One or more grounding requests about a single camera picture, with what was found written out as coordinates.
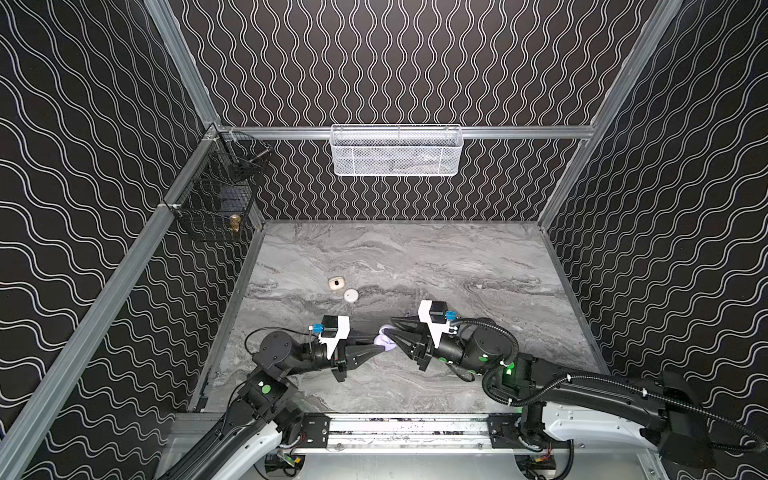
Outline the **purple round disc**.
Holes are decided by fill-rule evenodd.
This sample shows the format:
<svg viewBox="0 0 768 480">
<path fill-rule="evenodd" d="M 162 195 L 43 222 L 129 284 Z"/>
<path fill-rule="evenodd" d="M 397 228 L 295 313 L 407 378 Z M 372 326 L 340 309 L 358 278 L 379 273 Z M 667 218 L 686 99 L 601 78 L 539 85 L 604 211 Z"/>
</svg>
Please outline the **purple round disc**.
<svg viewBox="0 0 768 480">
<path fill-rule="evenodd" d="M 385 324 L 383 325 L 379 331 L 376 337 L 373 340 L 373 344 L 377 346 L 383 347 L 387 352 L 394 350 L 397 347 L 397 344 L 395 341 L 393 341 L 386 333 L 385 331 L 392 328 L 392 325 Z"/>
</svg>

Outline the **white round disc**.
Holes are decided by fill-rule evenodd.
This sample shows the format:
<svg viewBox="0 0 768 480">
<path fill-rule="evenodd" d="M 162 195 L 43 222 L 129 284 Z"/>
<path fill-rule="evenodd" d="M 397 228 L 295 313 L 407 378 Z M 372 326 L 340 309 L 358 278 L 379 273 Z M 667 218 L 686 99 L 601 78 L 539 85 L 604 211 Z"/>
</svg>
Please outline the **white round disc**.
<svg viewBox="0 0 768 480">
<path fill-rule="evenodd" d="M 347 289 L 343 298 L 348 303 L 355 303 L 359 299 L 359 292 L 356 289 Z"/>
</svg>

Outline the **cream earbud charging case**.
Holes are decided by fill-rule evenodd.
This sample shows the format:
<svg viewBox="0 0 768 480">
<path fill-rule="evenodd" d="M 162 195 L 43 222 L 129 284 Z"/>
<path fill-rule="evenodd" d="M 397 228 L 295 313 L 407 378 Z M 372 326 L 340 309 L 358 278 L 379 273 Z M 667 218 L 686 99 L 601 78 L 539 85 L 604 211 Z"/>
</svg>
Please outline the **cream earbud charging case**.
<svg viewBox="0 0 768 480">
<path fill-rule="evenodd" d="M 338 291 L 344 289 L 346 285 L 345 278 L 342 276 L 336 276 L 328 279 L 329 289 L 332 291 Z"/>
</svg>

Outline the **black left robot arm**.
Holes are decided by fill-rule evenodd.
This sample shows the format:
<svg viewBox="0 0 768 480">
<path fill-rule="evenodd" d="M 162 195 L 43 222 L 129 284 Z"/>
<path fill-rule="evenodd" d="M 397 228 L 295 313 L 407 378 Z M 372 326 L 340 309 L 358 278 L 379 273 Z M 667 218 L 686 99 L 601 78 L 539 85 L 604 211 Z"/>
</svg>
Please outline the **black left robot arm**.
<svg viewBox="0 0 768 480">
<path fill-rule="evenodd" d="M 210 430 L 161 477 L 240 479 L 267 454 L 302 440 L 303 412 L 293 402 L 292 375 L 328 370 L 343 382 L 349 371 L 386 351 L 373 335 L 312 336 L 300 343 L 285 331 L 268 334 L 252 355 L 255 369 L 236 388 Z"/>
</svg>

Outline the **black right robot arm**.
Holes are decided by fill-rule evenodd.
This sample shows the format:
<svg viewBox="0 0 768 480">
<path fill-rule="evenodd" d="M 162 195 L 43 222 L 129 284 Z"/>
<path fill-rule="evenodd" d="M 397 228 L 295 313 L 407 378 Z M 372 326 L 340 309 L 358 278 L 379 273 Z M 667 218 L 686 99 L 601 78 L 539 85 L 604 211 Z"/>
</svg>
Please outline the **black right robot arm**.
<svg viewBox="0 0 768 480">
<path fill-rule="evenodd" d="M 532 444 L 558 436 L 543 420 L 545 407 L 584 407 L 638 427 L 641 442 L 673 464 L 698 469 L 715 466 L 715 454 L 761 454 L 767 442 L 746 425 L 695 404 L 682 377 L 632 379 L 573 369 L 521 352 L 515 336 L 489 318 L 463 318 L 438 324 L 395 318 L 380 330 L 421 370 L 433 360 L 481 376 L 494 402 L 532 414 L 522 427 Z"/>
</svg>

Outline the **small brass object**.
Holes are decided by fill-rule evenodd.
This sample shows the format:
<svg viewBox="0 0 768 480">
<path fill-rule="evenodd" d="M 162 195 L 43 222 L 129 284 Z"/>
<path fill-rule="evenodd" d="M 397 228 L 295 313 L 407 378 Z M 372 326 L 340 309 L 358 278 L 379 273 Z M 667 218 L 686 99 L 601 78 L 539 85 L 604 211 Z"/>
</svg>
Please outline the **small brass object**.
<svg viewBox="0 0 768 480">
<path fill-rule="evenodd" d="M 230 230 L 233 233 L 239 233 L 241 230 L 242 217 L 238 214 L 233 214 L 229 217 Z"/>
</svg>

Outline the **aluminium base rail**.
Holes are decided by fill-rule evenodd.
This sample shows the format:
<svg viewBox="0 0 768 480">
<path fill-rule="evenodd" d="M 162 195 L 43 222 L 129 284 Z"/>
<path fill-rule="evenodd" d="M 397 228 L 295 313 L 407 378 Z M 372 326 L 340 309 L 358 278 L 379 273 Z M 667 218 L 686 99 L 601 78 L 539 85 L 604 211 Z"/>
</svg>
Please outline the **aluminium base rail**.
<svg viewBox="0 0 768 480">
<path fill-rule="evenodd" d="M 572 442 L 588 453 L 651 450 L 641 427 L 615 415 L 548 404 L 528 414 L 307 414 L 299 442 L 285 450 L 310 453 L 548 453 Z"/>
</svg>

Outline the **aluminium corner frame post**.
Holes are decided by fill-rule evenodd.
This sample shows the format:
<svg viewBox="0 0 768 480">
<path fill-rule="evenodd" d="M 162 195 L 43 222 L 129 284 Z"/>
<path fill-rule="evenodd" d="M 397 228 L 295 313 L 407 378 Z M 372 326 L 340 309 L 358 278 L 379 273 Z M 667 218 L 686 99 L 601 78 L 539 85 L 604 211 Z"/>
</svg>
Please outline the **aluminium corner frame post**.
<svg viewBox="0 0 768 480">
<path fill-rule="evenodd" d="M 147 0 L 145 6 L 158 30 L 165 49 L 173 61 L 181 83 L 187 91 L 199 119 L 205 124 L 220 125 L 210 93 L 204 85 L 196 61 L 182 34 L 181 26 L 167 0 Z"/>
</svg>

